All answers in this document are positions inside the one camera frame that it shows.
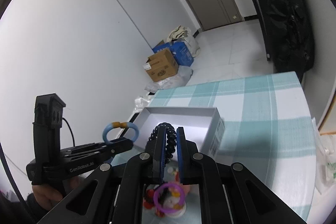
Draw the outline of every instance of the silver bolt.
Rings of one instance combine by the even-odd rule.
[[[195,153],[195,154],[193,155],[193,158],[194,158],[195,160],[201,160],[201,159],[203,158],[203,155],[202,155],[201,153]]]
[[[236,171],[241,171],[243,169],[243,166],[241,164],[236,163],[232,166],[232,168],[235,169]]]
[[[111,167],[111,165],[109,165],[109,164],[102,164],[102,165],[100,166],[100,170],[102,170],[102,171],[107,171],[107,170],[110,169],[110,167]]]
[[[140,154],[140,159],[142,159],[142,160],[146,160],[146,159],[148,159],[149,158],[149,154],[148,153],[141,153]]]

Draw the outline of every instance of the blue box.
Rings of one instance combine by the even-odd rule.
[[[169,43],[164,43],[163,45],[155,46],[152,50],[154,53],[157,53],[165,48],[170,49],[176,63],[180,66],[190,67],[194,61],[194,58],[191,56],[191,53],[184,42],[174,42],[172,46]]]

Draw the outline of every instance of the black sleeve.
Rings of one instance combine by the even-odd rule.
[[[35,200],[33,194],[27,198],[28,207],[39,221],[48,211],[44,210]],[[20,202],[10,202],[0,193],[0,219],[1,223],[8,224],[31,224],[32,220]]]

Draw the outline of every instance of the teal and white tablecloth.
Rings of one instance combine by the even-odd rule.
[[[241,162],[304,220],[315,184],[314,132],[294,72],[159,90],[149,106],[217,107],[217,162]]]

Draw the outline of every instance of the white box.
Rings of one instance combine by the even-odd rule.
[[[217,108],[201,107],[145,107],[134,123],[139,128],[139,138],[134,143],[144,149],[153,129],[162,122],[170,123],[175,130],[184,128],[185,138],[196,143],[198,151],[215,159],[224,134],[224,123]],[[124,137],[132,138],[134,130]]]

